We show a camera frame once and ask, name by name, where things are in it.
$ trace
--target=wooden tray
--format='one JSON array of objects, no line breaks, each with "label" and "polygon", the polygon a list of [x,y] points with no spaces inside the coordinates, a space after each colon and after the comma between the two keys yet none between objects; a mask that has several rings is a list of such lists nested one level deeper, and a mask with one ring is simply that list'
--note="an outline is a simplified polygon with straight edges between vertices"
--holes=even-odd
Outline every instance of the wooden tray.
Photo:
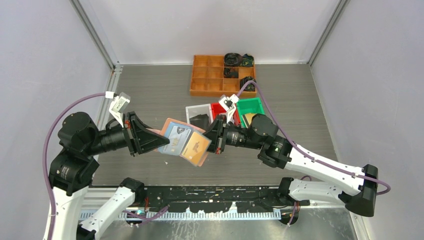
[{"label": "wooden tray", "polygon": [[[256,79],[253,67],[235,67],[238,78],[224,78],[224,55],[194,55],[190,81],[190,95],[204,97],[231,96],[240,90],[240,79],[252,76]],[[254,98],[255,91],[243,91],[240,97]]]}]

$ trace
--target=metal work surface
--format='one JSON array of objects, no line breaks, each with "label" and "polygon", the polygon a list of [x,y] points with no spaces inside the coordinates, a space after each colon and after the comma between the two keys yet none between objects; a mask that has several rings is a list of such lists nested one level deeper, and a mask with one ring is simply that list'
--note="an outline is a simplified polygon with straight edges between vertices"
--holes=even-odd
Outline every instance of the metal work surface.
[{"label": "metal work surface", "polygon": [[[131,96],[126,109],[147,125],[161,129],[167,118],[186,121],[186,106],[218,102],[189,94],[191,65],[124,65],[117,92]],[[256,78],[287,133],[314,153],[335,160],[333,144],[306,64],[256,65]],[[209,154],[202,167],[181,157],[149,152],[132,157],[128,149],[102,154],[93,185],[118,185],[131,177],[146,185],[276,185],[282,177],[302,173],[268,167],[254,149],[228,146]]]},{"label": "metal work surface", "polygon": [[153,221],[130,228],[117,220],[102,240],[356,240],[349,212],[344,208],[301,209],[290,228],[278,220]]}]

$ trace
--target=blue card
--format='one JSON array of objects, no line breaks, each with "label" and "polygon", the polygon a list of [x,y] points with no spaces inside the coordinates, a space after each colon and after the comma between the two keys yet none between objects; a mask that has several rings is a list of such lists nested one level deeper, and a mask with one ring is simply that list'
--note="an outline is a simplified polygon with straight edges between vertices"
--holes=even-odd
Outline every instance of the blue card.
[{"label": "blue card", "polygon": [[170,143],[157,150],[163,154],[180,155],[192,132],[193,129],[187,125],[170,122],[163,135]]}]

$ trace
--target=small box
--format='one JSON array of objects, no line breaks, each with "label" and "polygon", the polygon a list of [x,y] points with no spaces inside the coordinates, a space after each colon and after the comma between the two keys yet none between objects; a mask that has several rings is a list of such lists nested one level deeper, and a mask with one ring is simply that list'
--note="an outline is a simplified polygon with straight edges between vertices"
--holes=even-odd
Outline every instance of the small box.
[{"label": "small box", "polygon": [[195,106],[186,106],[185,107],[185,115],[187,117],[187,123],[194,125],[198,128],[203,129],[204,126],[198,126],[196,124],[193,124],[190,122],[190,119],[193,117],[196,117],[198,115],[206,114],[208,116],[209,125],[213,121],[213,114],[212,114],[212,108],[210,104],[203,104],[203,105],[195,105]]},{"label": "small box", "polygon": [[240,99],[235,105],[237,106],[238,117],[243,128],[247,126],[243,120],[244,114],[265,114],[259,97]]},{"label": "small box", "polygon": [[[215,120],[215,118],[220,115],[225,113],[226,111],[224,110],[224,108],[218,103],[211,103],[210,107],[212,109],[212,120]],[[233,115],[233,123],[234,125],[238,126],[240,125],[240,117],[239,117],[239,112],[237,110],[237,108],[235,109],[235,113]]]}]

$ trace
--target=stack of cards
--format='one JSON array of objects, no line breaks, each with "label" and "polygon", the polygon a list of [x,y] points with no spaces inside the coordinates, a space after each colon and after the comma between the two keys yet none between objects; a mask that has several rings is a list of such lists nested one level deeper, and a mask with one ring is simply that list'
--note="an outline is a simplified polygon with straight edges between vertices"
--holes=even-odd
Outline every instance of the stack of cards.
[{"label": "stack of cards", "polygon": [[170,143],[157,149],[168,155],[181,156],[195,166],[206,159],[211,140],[203,136],[204,130],[188,123],[168,118],[160,132]]}]

